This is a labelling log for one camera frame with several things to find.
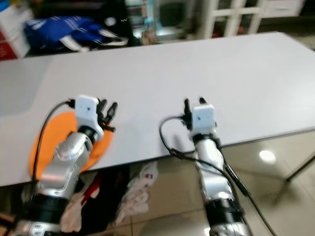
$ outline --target wire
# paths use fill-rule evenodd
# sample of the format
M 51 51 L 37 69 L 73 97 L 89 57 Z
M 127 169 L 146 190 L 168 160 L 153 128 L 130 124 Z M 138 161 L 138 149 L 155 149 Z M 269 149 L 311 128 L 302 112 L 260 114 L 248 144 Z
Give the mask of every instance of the wire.
M 259 207 L 257 206 L 256 202 L 254 201 L 254 199 L 252 198 L 251 195 L 248 196 L 249 200 L 251 201 L 252 205 L 254 206 L 255 210 L 257 211 L 258 215 L 260 216 L 261 220 L 264 222 L 264 224 L 266 225 L 266 227 L 268 228 L 268 230 L 270 231 L 270 233 L 273 236 L 277 236 L 277 234 L 275 233 L 275 231 L 272 229 L 272 227 L 269 225 L 268 221 L 266 220 L 266 218 L 263 216 L 262 212 L 260 211 Z
M 3 236 L 8 236 L 10 231 L 12 229 L 15 228 L 17 222 L 20 220 L 20 218 L 22 217 L 22 214 L 26 211 L 26 209 L 28 208 L 30 201 L 32 199 L 33 194 L 35 193 L 35 187 L 36 187 L 36 170 L 37 170 L 37 164 L 38 164 L 38 158 L 39 158 L 39 151 L 40 151 L 40 146 L 41 146 L 41 141 L 43 139 L 43 134 L 44 134 L 44 130 L 47 126 L 48 121 L 50 120 L 51 116 L 53 115 L 53 113 L 61 106 L 67 104 L 70 106 L 70 102 L 73 102 L 73 100 L 67 100 L 67 101 L 63 101 L 58 103 L 57 105 L 55 105 L 52 110 L 48 113 L 42 128 L 40 130 L 39 136 L 38 136 L 38 142 L 37 142 L 37 148 L 36 148 L 36 153 L 35 153 L 35 158 L 34 158 L 34 163 L 33 163 L 33 172 L 32 172 L 32 177 L 31 177 L 31 197 L 28 200 L 27 203 L 24 204 L 22 210 L 15 216 L 13 223 L 11 224 L 10 227 L 8 227 L 4 233 Z
M 37 164 L 38 164 L 38 158 L 39 158 L 39 151 L 40 151 L 40 146 L 41 146 L 41 141 L 43 139 L 43 134 L 44 134 L 44 130 L 47 126 L 48 121 L 50 120 L 51 116 L 53 115 L 53 113 L 61 106 L 67 104 L 68 101 L 63 101 L 58 103 L 57 105 L 55 105 L 52 110 L 48 113 L 38 136 L 38 142 L 37 142 L 37 148 L 36 148 L 36 153 L 35 153 L 35 159 L 34 159 L 34 164 L 33 164 L 33 172 L 32 172 L 32 177 L 31 177 L 31 184 L 32 184 L 32 192 L 34 192 L 35 186 L 36 186 L 36 171 L 37 171 Z
M 164 125 L 167 121 L 172 120 L 172 119 L 180 119 L 180 118 L 181 118 L 181 117 L 179 117 L 179 116 L 167 117 L 167 118 L 163 119 L 162 122 L 160 123 L 160 126 L 159 126 L 159 135 L 160 135 L 160 138 L 161 138 L 161 140 L 162 140 L 162 143 L 164 144 L 164 146 L 166 147 L 166 149 L 169 151 L 169 153 L 170 153 L 171 155 L 173 155 L 173 156 L 175 156 L 175 157 L 178 157 L 178 158 L 184 159 L 184 160 L 188 160 L 188 161 L 199 162 L 199 163 L 201 163 L 201 164 L 208 165 L 208 166 L 210 166 L 210 167 L 216 169 L 217 171 L 219 171 L 219 172 L 227 179 L 227 181 L 229 182 L 229 184 L 230 184 L 230 186 L 231 186 L 231 189 L 232 189 L 232 193 L 233 193 L 233 195 L 234 195 L 234 197 L 235 197 L 235 201 L 236 201 L 236 203 L 238 204 L 238 206 L 240 207 L 240 202 L 239 202 L 239 198 L 238 198 L 238 194 L 237 194 L 237 192 L 236 192 L 235 186 L 234 186 L 234 184 L 232 183 L 232 181 L 230 180 L 230 177 L 229 177 L 224 171 L 222 171 L 221 169 L 219 169 L 218 167 L 216 167 L 215 165 L 213 165 L 213 164 L 211 164 L 211 163 L 209 163 L 209 162 L 206 162 L 206 161 L 203 161 L 203 160 L 199 160 L 199 159 L 195 159 L 195 158 L 187 157 L 187 156 L 185 156 L 184 153 L 182 153 L 182 152 L 180 152 L 180 151 L 178 151 L 178 150 L 176 150 L 176 149 L 174 149 L 174 148 L 171 148 L 171 147 L 167 144 L 167 142 L 166 142 L 166 140 L 165 140 L 165 138 L 164 138 L 164 136 L 163 136 L 163 133 L 162 133 L 162 127 L 163 127 L 163 125 Z M 230 169 L 232 170 L 232 168 L 228 165 L 228 163 L 226 162 L 226 160 L 225 160 L 225 158 L 224 158 L 224 155 L 223 155 L 223 153 L 222 153 L 222 151 L 221 151 L 221 146 L 220 146 L 220 144 L 219 144 L 218 148 L 219 148 L 219 151 L 220 151 L 221 154 L 222 154 L 222 157 L 223 157 L 223 161 L 224 161 L 225 166 L 226 166 L 227 168 L 230 168 Z M 237 181 L 240 181 L 240 179 L 238 178 L 238 176 L 237 176 L 234 172 L 233 172 L 233 174 L 234 174 L 234 178 L 237 178 Z M 266 227 L 268 228 L 268 230 L 270 231 L 270 233 L 272 234 L 272 236 L 277 236 L 277 234 L 274 232 L 274 230 L 272 229 L 272 227 L 271 227 L 271 226 L 269 225 L 269 223 L 267 222 L 266 218 L 263 216 L 263 214 L 262 214 L 262 212 L 260 211 L 259 207 L 257 206 L 256 202 L 255 202 L 254 199 L 252 198 L 250 191 L 247 189 L 247 187 L 245 187 L 245 188 L 246 188 L 246 193 L 247 193 L 245 196 L 249 198 L 249 200 L 251 201 L 252 205 L 253 205 L 254 208 L 256 209 L 258 215 L 260 216 L 261 220 L 262 220 L 263 223 L 266 225 Z M 246 224 L 246 225 L 248 226 L 250 233 L 253 235 L 252 230 L 251 230 L 251 228 L 250 228 L 250 226 L 249 226 L 249 224 L 248 224 L 248 221 L 247 221 L 247 219 L 245 218 L 245 216 L 242 216 L 242 219 L 243 219 L 244 224 Z

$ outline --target robotic arm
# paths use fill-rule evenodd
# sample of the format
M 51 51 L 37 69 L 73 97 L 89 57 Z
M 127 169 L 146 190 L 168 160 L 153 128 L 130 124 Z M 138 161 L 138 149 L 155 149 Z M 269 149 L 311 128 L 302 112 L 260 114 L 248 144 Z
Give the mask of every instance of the robotic arm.
M 60 235 L 60 219 L 73 195 L 80 170 L 89 159 L 93 143 L 103 138 L 104 130 L 115 131 L 109 122 L 115 115 L 117 103 L 113 103 L 104 117 L 102 110 L 106 102 L 83 95 L 75 99 L 77 132 L 70 133 L 56 147 L 53 160 L 44 170 L 13 235 Z
M 215 110 L 201 98 L 200 104 L 190 111 L 189 101 L 185 100 L 184 115 L 166 118 L 160 126 L 160 136 L 169 152 L 181 159 L 197 161 L 196 167 L 200 175 L 200 187 L 203 196 L 207 219 L 210 225 L 210 236 L 252 236 L 245 224 L 242 208 L 229 177 L 247 192 L 248 189 L 236 177 L 232 169 L 224 161 L 220 149 L 220 140 L 216 134 Z M 181 119 L 189 130 L 189 139 L 195 146 L 196 158 L 186 157 L 180 151 L 170 148 L 163 138 L 161 127 L 170 119 Z

